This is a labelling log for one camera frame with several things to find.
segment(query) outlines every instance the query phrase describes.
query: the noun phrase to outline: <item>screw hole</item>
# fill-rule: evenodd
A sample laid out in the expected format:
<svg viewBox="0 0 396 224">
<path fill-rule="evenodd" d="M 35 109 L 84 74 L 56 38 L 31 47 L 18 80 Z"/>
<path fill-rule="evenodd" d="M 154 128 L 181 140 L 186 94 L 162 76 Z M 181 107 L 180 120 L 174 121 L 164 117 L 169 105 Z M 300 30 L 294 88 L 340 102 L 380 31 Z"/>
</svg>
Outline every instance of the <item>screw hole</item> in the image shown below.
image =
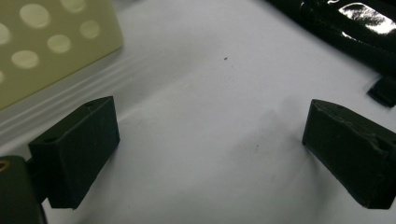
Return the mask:
<svg viewBox="0 0 396 224">
<path fill-rule="evenodd" d="M 65 35 L 54 35 L 48 41 L 47 45 L 54 53 L 66 53 L 70 50 L 72 44 L 69 37 Z"/>
<path fill-rule="evenodd" d="M 38 4 L 28 4 L 21 8 L 22 20 L 32 28 L 44 28 L 50 23 L 50 14 Z"/>
<path fill-rule="evenodd" d="M 14 53 L 11 57 L 11 61 L 22 69 L 34 68 L 38 66 L 40 62 L 38 55 L 30 50 L 21 50 Z"/>
<path fill-rule="evenodd" d="M 73 13 L 84 10 L 86 6 L 85 0 L 61 0 L 61 3 L 66 10 Z"/>
<path fill-rule="evenodd" d="M 11 40 L 11 33 L 8 28 L 0 23 L 0 45 L 4 45 Z"/>
<path fill-rule="evenodd" d="M 87 39 L 94 39 L 99 36 L 101 27 L 97 21 L 85 21 L 79 27 L 81 34 Z"/>
<path fill-rule="evenodd" d="M 11 162 L 9 161 L 0 161 L 0 172 L 5 171 L 9 165 L 11 164 Z"/>
<path fill-rule="evenodd" d="M 58 140 L 57 137 L 51 137 L 51 138 L 47 138 L 46 140 L 44 140 L 45 143 L 53 143 L 56 140 Z"/>
</svg>

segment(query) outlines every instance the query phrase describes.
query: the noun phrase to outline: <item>black rectangular block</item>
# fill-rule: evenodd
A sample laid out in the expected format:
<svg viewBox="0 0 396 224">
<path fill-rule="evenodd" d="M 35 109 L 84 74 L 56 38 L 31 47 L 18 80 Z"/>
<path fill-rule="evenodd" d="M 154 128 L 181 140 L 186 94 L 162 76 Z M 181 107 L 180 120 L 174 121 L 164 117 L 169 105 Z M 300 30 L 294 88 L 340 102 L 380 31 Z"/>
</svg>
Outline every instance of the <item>black rectangular block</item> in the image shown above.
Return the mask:
<svg viewBox="0 0 396 224">
<path fill-rule="evenodd" d="M 47 223 L 22 157 L 0 157 L 0 223 Z"/>
<path fill-rule="evenodd" d="M 76 209 L 120 141 L 114 100 L 82 105 L 29 144 L 53 208 Z"/>
<path fill-rule="evenodd" d="M 390 208 L 396 193 L 396 134 L 355 112 L 313 100 L 303 143 L 367 208 Z"/>
</svg>

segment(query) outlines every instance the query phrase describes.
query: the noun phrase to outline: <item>light green plate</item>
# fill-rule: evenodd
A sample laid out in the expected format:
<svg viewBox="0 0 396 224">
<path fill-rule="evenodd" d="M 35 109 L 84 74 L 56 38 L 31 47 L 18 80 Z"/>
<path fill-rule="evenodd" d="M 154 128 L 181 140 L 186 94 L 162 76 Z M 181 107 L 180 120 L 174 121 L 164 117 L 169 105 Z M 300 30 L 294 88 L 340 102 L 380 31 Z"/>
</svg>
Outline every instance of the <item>light green plate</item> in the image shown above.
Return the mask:
<svg viewBox="0 0 396 224">
<path fill-rule="evenodd" d="M 0 1 L 0 109 L 121 46 L 110 0 Z"/>
</svg>

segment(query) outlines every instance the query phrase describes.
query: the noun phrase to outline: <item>dark green object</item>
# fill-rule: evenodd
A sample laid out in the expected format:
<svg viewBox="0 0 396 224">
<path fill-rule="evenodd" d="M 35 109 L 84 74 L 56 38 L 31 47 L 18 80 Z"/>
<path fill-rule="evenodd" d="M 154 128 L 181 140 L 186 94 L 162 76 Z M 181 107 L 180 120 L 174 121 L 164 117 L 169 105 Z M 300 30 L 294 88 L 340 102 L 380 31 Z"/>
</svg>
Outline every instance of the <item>dark green object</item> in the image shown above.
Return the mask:
<svg viewBox="0 0 396 224">
<path fill-rule="evenodd" d="M 361 205 L 389 209 L 396 195 L 396 134 L 333 103 L 313 100 L 303 144 Z"/>
<path fill-rule="evenodd" d="M 77 208 L 120 142 L 113 97 L 88 102 L 29 144 L 32 159 L 0 157 L 0 223 L 45 224 L 41 203 Z"/>
<path fill-rule="evenodd" d="M 22 157 L 0 158 L 0 223 L 47 223 Z"/>
<path fill-rule="evenodd" d="M 29 144 L 53 208 L 77 208 L 120 141 L 112 97 L 82 105 Z"/>
</svg>

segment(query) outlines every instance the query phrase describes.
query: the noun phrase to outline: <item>shiny black material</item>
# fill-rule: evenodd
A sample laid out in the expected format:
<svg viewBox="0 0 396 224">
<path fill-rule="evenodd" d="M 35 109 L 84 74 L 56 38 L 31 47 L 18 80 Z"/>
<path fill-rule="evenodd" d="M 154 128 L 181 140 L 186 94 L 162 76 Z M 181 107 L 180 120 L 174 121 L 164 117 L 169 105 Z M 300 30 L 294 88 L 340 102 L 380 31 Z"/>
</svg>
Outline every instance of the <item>shiny black material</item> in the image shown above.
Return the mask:
<svg viewBox="0 0 396 224">
<path fill-rule="evenodd" d="M 303 144 L 361 205 L 389 209 L 396 195 L 396 133 L 333 103 L 313 100 Z"/>
<path fill-rule="evenodd" d="M 303 27 L 381 75 L 396 78 L 396 3 L 268 0 Z"/>
</svg>

